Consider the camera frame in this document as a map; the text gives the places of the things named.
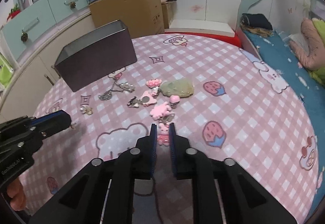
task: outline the tablecloth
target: tablecloth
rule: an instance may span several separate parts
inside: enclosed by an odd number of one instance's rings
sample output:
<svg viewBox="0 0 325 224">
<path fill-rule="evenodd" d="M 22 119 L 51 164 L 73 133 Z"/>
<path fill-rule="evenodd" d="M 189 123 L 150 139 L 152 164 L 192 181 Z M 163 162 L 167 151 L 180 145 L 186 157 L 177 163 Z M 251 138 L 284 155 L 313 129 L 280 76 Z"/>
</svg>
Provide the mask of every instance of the tablecloth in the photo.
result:
<svg viewBox="0 0 325 224">
<path fill-rule="evenodd" d="M 60 79 L 37 107 L 36 117 L 65 110 L 76 129 L 44 140 L 33 155 L 35 164 L 20 177 L 28 208 L 39 209 L 94 157 L 116 158 L 148 134 L 153 106 L 126 105 L 148 89 L 146 81 L 186 77 L 195 91 L 173 109 L 177 133 L 210 158 L 234 158 L 302 223 L 316 190 L 317 137 L 284 79 L 264 62 L 253 63 L 238 47 L 211 38 L 154 35 L 133 44 L 138 61 L 119 80 L 136 86 L 132 94 L 116 92 L 100 101 L 111 78 L 77 92 Z M 160 94 L 158 104 L 164 101 L 168 98 Z M 93 114 L 82 114 L 80 105 L 92 107 Z M 217 128 L 214 135 L 208 133 L 212 127 Z M 168 157 L 168 147 L 159 146 L 154 175 L 160 215 L 165 223 L 193 223 L 191 182 L 173 179 Z"/>
</svg>

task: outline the white pillow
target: white pillow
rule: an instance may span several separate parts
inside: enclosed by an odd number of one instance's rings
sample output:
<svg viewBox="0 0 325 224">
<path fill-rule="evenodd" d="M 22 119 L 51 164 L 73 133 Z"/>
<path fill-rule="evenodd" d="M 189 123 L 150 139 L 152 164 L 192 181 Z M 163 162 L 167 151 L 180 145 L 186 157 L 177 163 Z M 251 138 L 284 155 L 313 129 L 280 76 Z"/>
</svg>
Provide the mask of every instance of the white pillow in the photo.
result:
<svg viewBox="0 0 325 224">
<path fill-rule="evenodd" d="M 309 56 L 309 45 L 302 33 L 291 34 L 289 35 L 289 38 L 296 42 L 301 48 L 303 48 L 307 56 Z"/>
</svg>

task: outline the cardboard box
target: cardboard box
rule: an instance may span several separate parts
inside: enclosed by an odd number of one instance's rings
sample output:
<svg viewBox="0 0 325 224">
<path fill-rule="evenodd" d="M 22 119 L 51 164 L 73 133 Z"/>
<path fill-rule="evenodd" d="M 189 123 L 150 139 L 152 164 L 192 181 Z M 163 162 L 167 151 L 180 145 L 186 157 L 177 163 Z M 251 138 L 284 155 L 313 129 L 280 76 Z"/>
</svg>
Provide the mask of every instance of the cardboard box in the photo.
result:
<svg viewBox="0 0 325 224">
<path fill-rule="evenodd" d="M 173 16 L 174 16 L 173 6 L 172 6 L 173 4 L 174 4 L 174 2 L 168 2 L 168 3 L 161 4 L 162 17 L 164 19 L 164 28 L 165 29 L 168 29 L 173 21 Z"/>
<path fill-rule="evenodd" d="M 96 28 L 121 20 L 131 38 L 165 33 L 160 0 L 98 0 L 89 7 Z"/>
</svg>

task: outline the finger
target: finger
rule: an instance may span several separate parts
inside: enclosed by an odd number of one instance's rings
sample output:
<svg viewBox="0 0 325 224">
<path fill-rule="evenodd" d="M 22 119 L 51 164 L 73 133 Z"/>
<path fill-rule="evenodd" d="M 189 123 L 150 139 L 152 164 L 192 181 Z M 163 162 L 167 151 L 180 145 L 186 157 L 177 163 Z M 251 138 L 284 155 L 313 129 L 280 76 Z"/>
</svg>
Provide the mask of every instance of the finger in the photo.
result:
<svg viewBox="0 0 325 224">
<path fill-rule="evenodd" d="M 17 194 L 11 201 L 10 206 L 15 211 L 23 210 L 26 206 L 26 197 L 24 192 Z"/>
<path fill-rule="evenodd" d="M 17 178 L 8 185 L 7 194 L 10 198 L 13 198 L 19 193 L 20 190 L 22 190 L 22 184 Z"/>
</svg>

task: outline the red object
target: red object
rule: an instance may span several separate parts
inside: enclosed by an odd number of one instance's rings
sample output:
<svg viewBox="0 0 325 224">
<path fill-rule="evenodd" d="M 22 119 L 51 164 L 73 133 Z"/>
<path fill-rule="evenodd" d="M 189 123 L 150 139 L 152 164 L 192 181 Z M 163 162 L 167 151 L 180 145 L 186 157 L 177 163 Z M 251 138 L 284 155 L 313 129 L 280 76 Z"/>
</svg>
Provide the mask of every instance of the red object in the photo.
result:
<svg viewBox="0 0 325 224">
<path fill-rule="evenodd" d="M 17 16 L 20 13 L 20 10 L 16 10 L 12 13 L 9 14 L 9 16 L 7 17 L 7 21 L 9 18 L 13 19 L 15 16 Z"/>
<path fill-rule="evenodd" d="M 214 38 L 214 39 L 224 41 L 226 43 L 230 43 L 230 44 L 235 45 L 239 48 L 242 47 L 242 42 L 236 33 L 235 33 L 234 37 L 228 37 L 228 36 L 217 35 L 217 34 L 196 33 L 196 32 L 166 32 L 166 34 L 170 34 L 170 33 L 180 33 L 180 34 L 184 34 L 184 35 L 196 35 L 196 36 L 202 36 L 202 37 L 207 37 L 207 38 Z"/>
</svg>

